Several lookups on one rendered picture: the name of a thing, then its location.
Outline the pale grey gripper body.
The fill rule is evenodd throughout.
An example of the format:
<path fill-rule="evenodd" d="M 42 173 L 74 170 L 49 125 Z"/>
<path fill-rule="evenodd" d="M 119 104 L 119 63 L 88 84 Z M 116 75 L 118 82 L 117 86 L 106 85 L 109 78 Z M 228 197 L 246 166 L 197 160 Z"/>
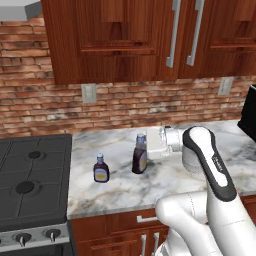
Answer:
<path fill-rule="evenodd" d="M 162 127 L 149 127 L 146 131 L 147 153 L 149 157 L 162 157 L 166 142 Z"/>

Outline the wooden base cabinet door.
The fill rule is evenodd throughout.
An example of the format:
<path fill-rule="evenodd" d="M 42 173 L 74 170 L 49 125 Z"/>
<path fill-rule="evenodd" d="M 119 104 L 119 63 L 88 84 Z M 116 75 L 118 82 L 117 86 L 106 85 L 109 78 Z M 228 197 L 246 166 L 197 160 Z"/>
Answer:
<path fill-rule="evenodd" d="M 140 231 L 79 242 L 77 253 L 78 256 L 140 256 L 143 234 L 148 237 L 148 231 Z"/>
<path fill-rule="evenodd" d="M 148 247 L 149 247 L 149 256 L 152 256 L 152 253 L 154 252 L 154 233 L 159 232 L 159 244 L 158 247 L 165 241 L 167 235 L 168 235 L 169 228 L 167 226 L 160 226 L 153 228 L 150 231 L 149 235 L 149 241 L 148 241 Z"/>

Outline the wide wooden cabinet door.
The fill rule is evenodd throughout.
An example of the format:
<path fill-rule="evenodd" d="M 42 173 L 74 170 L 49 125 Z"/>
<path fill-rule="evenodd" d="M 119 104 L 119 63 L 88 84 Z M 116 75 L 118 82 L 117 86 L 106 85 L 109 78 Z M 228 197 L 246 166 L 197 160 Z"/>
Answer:
<path fill-rule="evenodd" d="M 172 80 L 173 0 L 41 0 L 55 83 Z"/>

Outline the wooden base cabinet panel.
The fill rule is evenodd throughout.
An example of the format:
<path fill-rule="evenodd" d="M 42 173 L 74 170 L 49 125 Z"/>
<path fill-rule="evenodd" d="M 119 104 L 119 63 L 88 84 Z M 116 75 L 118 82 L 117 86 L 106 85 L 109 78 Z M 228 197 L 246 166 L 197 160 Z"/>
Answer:
<path fill-rule="evenodd" d="M 241 201 L 256 225 L 256 195 L 242 196 Z"/>

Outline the black gas stove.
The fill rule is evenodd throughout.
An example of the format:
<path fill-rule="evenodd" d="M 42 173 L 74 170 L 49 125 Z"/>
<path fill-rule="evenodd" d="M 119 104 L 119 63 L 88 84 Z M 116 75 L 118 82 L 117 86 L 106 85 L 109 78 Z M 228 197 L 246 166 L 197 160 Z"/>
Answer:
<path fill-rule="evenodd" d="M 0 139 L 0 256 L 77 256 L 67 219 L 72 136 Z M 52 243 L 45 233 L 59 229 Z M 29 233 L 22 247 L 15 237 Z"/>

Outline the black stove knob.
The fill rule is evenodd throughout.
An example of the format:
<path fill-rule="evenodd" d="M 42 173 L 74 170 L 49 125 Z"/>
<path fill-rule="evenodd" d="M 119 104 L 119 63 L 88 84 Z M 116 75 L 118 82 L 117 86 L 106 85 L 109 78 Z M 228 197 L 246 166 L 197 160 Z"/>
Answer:
<path fill-rule="evenodd" d="M 24 247 L 25 244 L 32 238 L 32 235 L 29 233 L 19 233 L 16 235 L 15 240 Z"/>
<path fill-rule="evenodd" d="M 59 237 L 61 231 L 59 229 L 49 229 L 46 231 L 45 236 L 51 240 L 52 243 L 55 242 L 56 238 Z"/>

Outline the tall dark sauce bottle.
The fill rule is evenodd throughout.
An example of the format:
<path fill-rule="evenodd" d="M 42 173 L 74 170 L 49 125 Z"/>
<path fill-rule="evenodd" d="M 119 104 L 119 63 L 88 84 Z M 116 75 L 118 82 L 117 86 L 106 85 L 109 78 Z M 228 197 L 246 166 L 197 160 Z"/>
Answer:
<path fill-rule="evenodd" d="M 147 168 L 146 135 L 138 134 L 133 152 L 132 172 L 142 174 Z"/>

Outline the short dark sauce bottle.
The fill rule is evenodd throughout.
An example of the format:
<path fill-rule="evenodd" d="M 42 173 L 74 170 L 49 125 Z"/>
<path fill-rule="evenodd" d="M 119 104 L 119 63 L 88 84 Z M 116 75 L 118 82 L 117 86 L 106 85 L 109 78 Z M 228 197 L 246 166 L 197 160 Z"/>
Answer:
<path fill-rule="evenodd" d="M 94 181 L 99 183 L 106 183 L 109 181 L 110 172 L 108 165 L 104 162 L 102 153 L 97 154 L 97 162 L 93 168 Z"/>

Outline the wooden drawer front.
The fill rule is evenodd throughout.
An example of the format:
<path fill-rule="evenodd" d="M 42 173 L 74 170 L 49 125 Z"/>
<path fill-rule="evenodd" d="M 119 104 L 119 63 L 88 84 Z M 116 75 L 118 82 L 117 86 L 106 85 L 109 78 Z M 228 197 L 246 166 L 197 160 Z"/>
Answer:
<path fill-rule="evenodd" d="M 137 223 L 136 217 L 139 215 L 141 215 L 143 218 L 156 217 L 156 213 L 153 208 L 111 214 L 109 217 L 110 232 L 114 234 L 162 226 L 162 223 L 159 220 L 146 223 Z"/>

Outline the black countertop appliance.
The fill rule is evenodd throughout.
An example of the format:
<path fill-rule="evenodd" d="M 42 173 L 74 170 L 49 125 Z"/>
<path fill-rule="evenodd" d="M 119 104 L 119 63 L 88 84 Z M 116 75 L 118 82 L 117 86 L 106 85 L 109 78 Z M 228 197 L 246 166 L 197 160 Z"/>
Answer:
<path fill-rule="evenodd" d="M 256 142 L 256 84 L 248 90 L 238 127 Z"/>

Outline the grey range hood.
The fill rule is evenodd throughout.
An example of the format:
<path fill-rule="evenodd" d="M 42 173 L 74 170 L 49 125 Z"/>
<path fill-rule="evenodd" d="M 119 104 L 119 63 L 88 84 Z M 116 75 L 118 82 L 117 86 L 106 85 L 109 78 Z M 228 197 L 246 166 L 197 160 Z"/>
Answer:
<path fill-rule="evenodd" d="M 29 21 L 41 12 L 41 0 L 0 0 L 0 21 Z"/>

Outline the grey wall outlet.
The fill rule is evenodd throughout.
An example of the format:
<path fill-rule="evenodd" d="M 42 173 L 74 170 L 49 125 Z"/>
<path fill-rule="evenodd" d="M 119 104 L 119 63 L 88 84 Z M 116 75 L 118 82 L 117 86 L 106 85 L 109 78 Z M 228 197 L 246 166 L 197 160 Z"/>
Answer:
<path fill-rule="evenodd" d="M 233 84 L 233 77 L 222 77 L 221 78 L 221 83 L 219 86 L 219 91 L 218 91 L 218 95 L 219 96 L 226 96 L 230 93 L 231 91 L 231 87 Z"/>
<path fill-rule="evenodd" d="M 97 93 L 95 84 L 82 84 L 82 102 L 85 104 L 91 104 L 97 102 Z"/>

